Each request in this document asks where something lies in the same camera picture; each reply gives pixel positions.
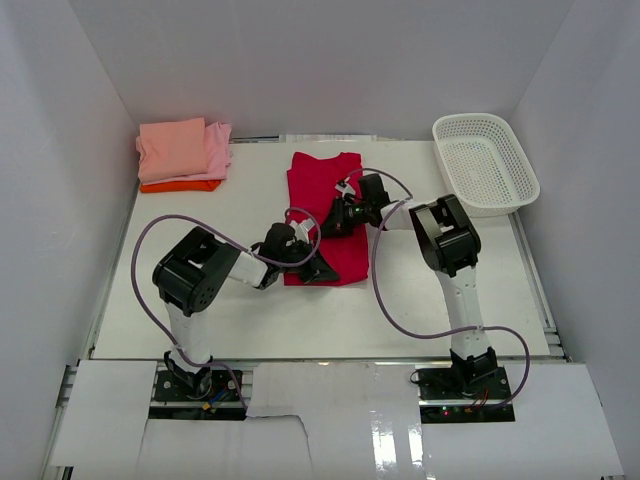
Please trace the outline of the red t shirt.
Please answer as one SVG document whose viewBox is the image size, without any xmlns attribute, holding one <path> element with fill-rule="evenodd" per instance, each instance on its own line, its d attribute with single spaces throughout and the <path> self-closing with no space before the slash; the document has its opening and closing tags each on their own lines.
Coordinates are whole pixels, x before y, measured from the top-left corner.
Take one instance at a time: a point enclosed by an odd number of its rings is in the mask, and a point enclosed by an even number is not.
<svg viewBox="0 0 640 480">
<path fill-rule="evenodd" d="M 317 159 L 296 152 L 287 171 L 290 205 L 308 211 L 319 223 L 324 223 L 332 201 L 339 196 L 336 184 L 348 178 L 349 184 L 358 189 L 361 167 L 361 155 L 358 153 L 347 152 L 333 158 Z M 332 283 L 334 286 L 354 284 L 368 278 L 369 246 L 365 226 L 355 227 L 345 237 L 323 236 L 319 253 L 339 275 L 339 279 Z"/>
</svg>

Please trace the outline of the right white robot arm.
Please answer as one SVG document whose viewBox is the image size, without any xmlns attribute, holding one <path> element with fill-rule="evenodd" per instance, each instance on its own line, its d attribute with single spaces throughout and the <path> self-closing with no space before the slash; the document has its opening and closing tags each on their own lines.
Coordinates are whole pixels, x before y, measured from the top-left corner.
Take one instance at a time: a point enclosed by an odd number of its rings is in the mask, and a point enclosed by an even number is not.
<svg viewBox="0 0 640 480">
<path fill-rule="evenodd" d="M 497 369 L 497 357 L 484 331 L 477 295 L 476 267 L 481 240 L 466 211 L 453 194 L 430 203 L 417 202 L 411 195 L 391 200 L 381 173 L 371 170 L 358 180 L 358 189 L 344 178 L 335 185 L 321 234 L 327 238 L 346 237 L 360 225 L 377 229 L 371 271 L 376 302 L 387 321 L 402 334 L 414 339 L 451 338 L 450 377 L 453 390 L 472 399 L 484 391 L 488 377 Z M 437 334 L 417 334 L 396 322 L 384 305 L 376 270 L 376 255 L 384 231 L 403 230 L 415 234 L 422 258 L 436 274 L 444 294 L 450 329 Z"/>
</svg>

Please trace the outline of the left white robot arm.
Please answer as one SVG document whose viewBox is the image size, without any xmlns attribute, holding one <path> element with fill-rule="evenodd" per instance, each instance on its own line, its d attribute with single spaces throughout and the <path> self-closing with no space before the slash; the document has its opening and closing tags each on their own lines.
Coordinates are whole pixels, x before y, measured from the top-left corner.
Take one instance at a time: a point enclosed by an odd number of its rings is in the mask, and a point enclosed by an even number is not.
<svg viewBox="0 0 640 480">
<path fill-rule="evenodd" d="M 152 282 L 165 304 L 170 332 L 177 341 L 165 354 L 165 365 L 188 398 L 202 398 L 211 387 L 212 377 L 205 364 L 212 356 L 205 339 L 208 326 L 203 312 L 226 280 L 264 290 L 285 273 L 304 285 L 340 279 L 314 249 L 309 238 L 311 226 L 309 220 L 274 223 L 250 253 L 195 227 L 156 265 Z"/>
</svg>

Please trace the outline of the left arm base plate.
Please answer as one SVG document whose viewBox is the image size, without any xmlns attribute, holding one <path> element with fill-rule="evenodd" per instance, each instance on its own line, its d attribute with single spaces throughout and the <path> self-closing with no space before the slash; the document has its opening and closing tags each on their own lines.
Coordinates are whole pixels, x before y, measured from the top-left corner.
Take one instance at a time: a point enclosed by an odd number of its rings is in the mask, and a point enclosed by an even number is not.
<svg viewBox="0 0 640 480">
<path fill-rule="evenodd" d="M 168 370 L 159 370 L 149 407 L 152 420 L 244 421 L 245 408 L 229 373 L 213 370 L 199 391 L 181 385 Z"/>
</svg>

